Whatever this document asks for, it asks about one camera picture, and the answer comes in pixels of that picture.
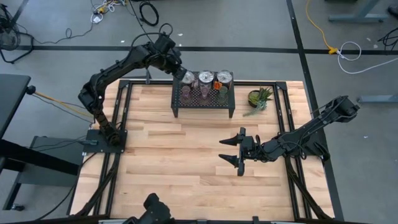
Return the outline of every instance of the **wooden table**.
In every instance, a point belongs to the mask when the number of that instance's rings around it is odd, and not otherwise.
[[[302,82],[287,82],[287,86],[298,128],[311,119],[307,97]],[[204,109],[181,109],[178,118],[174,118],[170,109],[171,85],[134,85],[126,124],[126,151],[120,160],[111,218],[139,217],[144,212],[142,203],[155,192],[176,219],[251,220],[258,216],[260,220],[293,220],[283,158],[268,163],[246,161],[244,176],[237,177],[236,169],[218,157],[238,153],[238,147],[218,141],[235,136],[240,127],[246,128],[247,135],[260,135],[261,141],[268,141],[279,132],[273,101],[260,114],[243,117],[252,109],[247,93],[258,88],[235,86],[232,119],[227,110]],[[106,90],[104,113],[108,119],[112,117],[117,91],[118,81]],[[284,105],[282,112],[289,130]],[[102,163],[103,154],[97,154],[81,169],[71,214],[79,211],[96,190]],[[308,191],[325,213],[333,216],[321,160],[308,156],[303,170]],[[304,217],[297,188],[296,192]],[[100,213],[104,212],[105,199],[104,196]]]

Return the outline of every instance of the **small potted plant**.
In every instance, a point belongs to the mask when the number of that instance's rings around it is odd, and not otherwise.
[[[243,116],[254,115],[267,108],[267,101],[271,100],[269,97],[273,94],[270,88],[260,87],[260,90],[253,90],[248,94],[248,102],[254,110],[245,113]]]

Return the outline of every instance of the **orange object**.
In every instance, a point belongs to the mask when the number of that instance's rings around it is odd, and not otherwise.
[[[215,90],[220,90],[221,87],[223,87],[223,84],[222,84],[222,83],[220,83],[220,82],[218,82],[218,81],[215,81],[215,82],[214,82],[214,89],[215,89]]]

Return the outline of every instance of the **gray floor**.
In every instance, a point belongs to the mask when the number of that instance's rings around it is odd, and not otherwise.
[[[12,14],[22,2],[3,0]],[[381,1],[375,13],[382,13],[394,1]],[[396,28],[398,20],[389,18],[380,24],[329,23],[327,15],[353,12],[363,1],[348,4],[312,1],[310,14],[326,33],[329,44],[340,47],[352,40],[363,49],[381,49],[377,39]],[[195,47],[297,47],[285,1],[280,0],[184,0],[154,1],[160,23],[174,26],[172,38],[182,46]],[[306,49],[324,49],[320,33],[305,16],[305,0],[294,0],[298,26]],[[90,1],[30,0],[18,23],[39,40],[56,40],[70,27],[81,34],[90,27]],[[145,26],[147,31],[157,29]],[[140,27],[125,8],[117,7],[95,25],[84,37],[66,40],[59,45],[129,45],[141,33]],[[8,57],[20,54],[7,53]],[[121,59],[125,52],[35,51],[15,65],[0,62],[0,73],[32,77],[37,90],[54,98],[78,103],[81,86],[100,68]],[[306,55],[318,104],[337,95],[355,100],[365,94],[396,93],[398,62],[360,75],[343,73],[336,56]],[[350,71],[361,70],[384,62],[393,56],[363,56],[357,62],[343,63]],[[236,78],[247,80],[303,80],[298,54],[183,52],[183,64],[191,70],[228,69]],[[151,69],[154,78],[167,78]],[[138,70],[129,75],[143,75]],[[395,137],[398,116],[396,105],[362,105],[359,115],[347,124],[332,124],[325,129],[335,178],[345,219],[367,223],[392,223],[398,220],[398,140]],[[88,124],[31,96],[26,96],[5,138],[28,145],[33,136],[77,138],[84,135]],[[16,174],[4,171],[0,176],[0,204],[3,203]],[[23,186],[16,200],[27,209],[23,212],[0,211],[0,222],[37,218],[49,211],[68,192],[63,187]],[[65,215],[67,205],[50,217]]]

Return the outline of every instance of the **yellow cable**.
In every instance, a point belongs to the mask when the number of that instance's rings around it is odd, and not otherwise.
[[[311,0],[307,0],[307,5],[305,6],[305,13],[307,15],[307,19],[312,23],[313,26],[315,26],[321,33],[322,33],[322,37],[323,37],[323,41],[325,43],[325,45],[329,48],[329,54],[335,54],[338,49],[335,47],[330,47],[330,45],[328,45],[328,42],[326,41],[325,38],[325,33],[323,32],[323,30],[321,28],[319,28],[310,18],[310,16],[308,15],[308,5],[310,4]]]
[[[36,91],[35,94],[38,95],[38,96],[44,97],[44,98],[46,98],[46,99],[48,99],[48,100],[55,101],[55,102],[61,104],[62,106],[66,107],[66,108],[68,108],[68,109],[70,109],[70,110],[72,110],[72,111],[74,111],[74,112],[76,112],[76,113],[78,113],[78,114],[81,114],[81,115],[83,115],[83,116],[87,116],[87,117],[89,117],[89,118],[93,118],[93,115],[92,115],[92,114],[86,114],[86,113],[80,112],[80,111],[78,111],[78,110],[76,110],[76,109],[74,109],[74,108],[72,108],[72,107],[66,105],[66,104],[63,103],[62,101],[59,101],[59,100],[57,100],[57,99],[54,99],[54,98],[49,97],[49,96],[47,96],[47,95],[44,95],[43,93],[39,93],[39,92]]]

